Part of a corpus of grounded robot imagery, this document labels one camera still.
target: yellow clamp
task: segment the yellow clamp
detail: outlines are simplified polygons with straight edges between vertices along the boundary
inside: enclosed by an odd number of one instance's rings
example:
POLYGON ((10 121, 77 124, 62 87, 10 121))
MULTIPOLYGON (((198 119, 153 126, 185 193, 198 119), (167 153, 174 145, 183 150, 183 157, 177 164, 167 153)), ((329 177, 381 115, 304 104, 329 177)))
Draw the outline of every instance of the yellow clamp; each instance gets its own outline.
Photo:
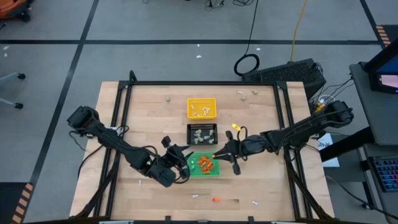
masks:
POLYGON ((241 130, 241 127, 239 127, 239 126, 236 125, 236 124, 232 124, 232 128, 236 129, 237 131, 240 131, 240 130, 241 130))

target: white paper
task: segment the white paper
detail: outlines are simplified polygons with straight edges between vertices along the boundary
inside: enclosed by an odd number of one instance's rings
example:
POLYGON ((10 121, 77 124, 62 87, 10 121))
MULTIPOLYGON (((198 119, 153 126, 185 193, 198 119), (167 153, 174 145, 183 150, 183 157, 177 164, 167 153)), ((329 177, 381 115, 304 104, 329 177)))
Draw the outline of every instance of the white paper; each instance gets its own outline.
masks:
MULTIPOLYGON (((326 133, 324 136, 322 136, 322 138, 318 139, 318 149, 320 151, 332 144, 333 140, 331 140, 331 135, 329 133, 326 133)), ((338 163, 338 159, 336 157, 323 162, 323 167, 340 167, 340 164, 338 163)))

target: green tray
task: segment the green tray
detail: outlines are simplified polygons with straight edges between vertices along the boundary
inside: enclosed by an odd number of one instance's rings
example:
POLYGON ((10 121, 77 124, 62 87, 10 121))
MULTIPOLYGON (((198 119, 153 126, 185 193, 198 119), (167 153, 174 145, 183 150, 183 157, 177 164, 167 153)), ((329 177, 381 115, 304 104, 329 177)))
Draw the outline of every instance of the green tray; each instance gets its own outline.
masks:
POLYGON ((213 159, 214 152, 194 152, 188 158, 188 166, 191 172, 191 177, 218 177, 220 176, 220 165, 218 164, 217 159, 213 159), (198 161, 201 159, 202 156, 209 157, 210 161, 213 163, 213 169, 210 171, 210 174, 204 174, 200 168, 200 164, 198 161))

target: yellow plastic basket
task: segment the yellow plastic basket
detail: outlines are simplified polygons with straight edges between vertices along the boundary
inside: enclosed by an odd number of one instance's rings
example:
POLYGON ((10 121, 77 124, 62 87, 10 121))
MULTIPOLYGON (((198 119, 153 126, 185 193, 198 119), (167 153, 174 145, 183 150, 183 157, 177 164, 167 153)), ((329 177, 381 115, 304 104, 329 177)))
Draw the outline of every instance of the yellow plastic basket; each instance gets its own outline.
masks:
POLYGON ((187 100, 187 117, 189 119, 214 119, 217 117, 215 98, 193 98, 187 100))

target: wooden tabletop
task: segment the wooden tabletop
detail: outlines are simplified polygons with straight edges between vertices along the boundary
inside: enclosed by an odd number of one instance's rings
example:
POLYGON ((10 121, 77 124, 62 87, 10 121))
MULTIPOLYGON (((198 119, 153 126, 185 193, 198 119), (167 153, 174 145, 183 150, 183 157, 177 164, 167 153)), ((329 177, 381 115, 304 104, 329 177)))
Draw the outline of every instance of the wooden tabletop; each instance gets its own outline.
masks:
MULTIPOLYGON (((101 122, 111 122, 117 82, 104 82, 99 93, 96 110, 101 122)), ((310 115, 302 83, 288 83, 289 97, 295 122, 310 115)), ((280 91, 282 107, 283 93, 280 91)), ((118 125, 120 125, 124 98, 121 101, 118 125)), ((190 151, 217 151, 227 141, 225 131, 236 137, 232 123, 246 126, 248 133, 279 129, 274 92, 271 86, 152 86, 134 85, 127 125, 130 130, 124 139, 133 146, 153 145, 162 155, 165 149, 160 141, 166 135, 179 145, 187 143, 187 124, 217 123, 218 145, 192 146, 190 151), (251 91, 256 89, 258 95, 251 91), (241 100, 241 91, 246 101, 241 100), (192 121, 187 118, 188 98, 216 98, 217 118, 192 121)), ((99 146, 96 139, 89 140, 86 155, 99 146)), ((77 183, 70 215, 76 215, 89 201, 100 179, 105 150, 96 153, 83 166, 77 183)), ((133 170, 122 156, 116 186, 112 219, 164 220, 219 220, 245 221, 254 216, 256 221, 292 221, 294 214, 286 167, 282 157, 267 152, 250 156, 247 162, 238 161, 241 175, 234 175, 232 165, 220 161, 221 175, 201 179, 191 178, 185 184, 173 184, 165 188, 153 179, 133 170), (212 201, 218 197, 220 202, 212 201)), ((328 187, 319 153, 310 148, 302 149, 302 160, 309 191, 331 216, 328 187)), ((297 189, 300 203, 302 195, 297 189)), ((104 194, 101 214, 104 214, 108 193, 104 194)))

